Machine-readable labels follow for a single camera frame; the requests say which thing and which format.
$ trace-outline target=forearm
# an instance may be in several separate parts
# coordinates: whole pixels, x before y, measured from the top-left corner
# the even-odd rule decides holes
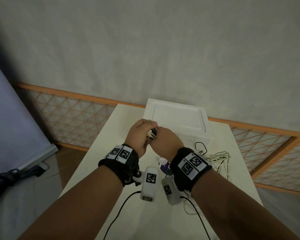
[[[299,239],[268,210],[214,170],[196,182],[192,195],[221,240]]]
[[[95,239],[123,186],[100,166],[54,202],[19,238]]]

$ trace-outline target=brown floor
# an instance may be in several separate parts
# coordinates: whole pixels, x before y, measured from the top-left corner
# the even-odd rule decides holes
[[[64,189],[73,173],[81,163],[87,152],[79,151],[67,147],[59,147],[56,152],[56,161],[58,163],[61,185]]]

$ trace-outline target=black wrist strap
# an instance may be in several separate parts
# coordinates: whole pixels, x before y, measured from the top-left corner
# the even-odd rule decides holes
[[[132,173],[139,168],[138,153],[129,145],[116,145],[98,166],[106,166],[118,176],[123,186],[130,183]]]
[[[208,161],[190,148],[180,148],[173,158],[170,169],[179,191],[192,190],[198,179],[212,169]]]

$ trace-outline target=hand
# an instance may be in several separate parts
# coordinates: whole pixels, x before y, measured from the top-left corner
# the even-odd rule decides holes
[[[139,158],[146,153],[148,146],[147,133],[156,128],[158,123],[151,120],[141,119],[137,121],[129,130],[125,144],[129,145],[138,153]]]
[[[164,127],[157,128],[157,137],[150,142],[150,146],[156,154],[169,162],[176,156],[178,150],[184,147],[180,138]]]

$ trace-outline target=black cable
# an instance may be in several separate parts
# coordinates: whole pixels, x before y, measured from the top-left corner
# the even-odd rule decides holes
[[[199,216],[199,218],[200,218],[200,221],[201,221],[201,223],[202,223],[202,225],[203,225],[203,227],[204,227],[204,230],[206,230],[206,234],[207,234],[209,240],[211,240],[211,238],[210,238],[210,236],[209,236],[209,234],[208,234],[208,231],[207,231],[206,227],[204,226],[204,222],[202,221],[202,219],[201,219],[201,217],[200,217],[200,214],[199,214],[199,212],[197,211],[195,205],[191,202],[191,200],[189,200],[188,198],[186,198],[186,197],[184,197],[184,196],[180,196],[180,198],[186,199],[187,201],[189,201],[189,202],[191,203],[191,205],[193,206],[193,208],[195,209],[196,213],[198,214],[198,216]]]
[[[197,150],[197,143],[201,143],[203,146],[204,146],[204,149],[206,149],[206,152],[205,153],[203,153],[202,155],[205,155],[207,152],[208,152],[208,150],[207,150],[207,148],[206,148],[206,146],[204,145],[204,143],[202,143],[201,141],[197,141],[195,144],[194,144],[194,148],[195,148],[195,150]]]
[[[117,216],[115,217],[115,219],[111,222],[110,226],[108,227],[108,230],[107,230],[107,232],[105,233],[105,236],[104,236],[103,240],[106,239],[106,236],[107,236],[107,234],[108,234],[108,231],[109,231],[110,227],[111,227],[112,224],[115,222],[115,220],[118,218],[118,216],[119,216],[119,214],[120,214],[120,212],[121,212],[121,210],[122,210],[124,204],[127,202],[127,200],[128,200],[131,196],[133,196],[133,195],[135,195],[135,194],[139,194],[139,193],[141,193],[141,191],[136,191],[136,192],[130,194],[130,195],[128,196],[128,198],[126,198],[126,200],[125,200],[124,203],[122,204],[122,206],[121,206],[121,208],[120,208],[120,210],[119,210]]]

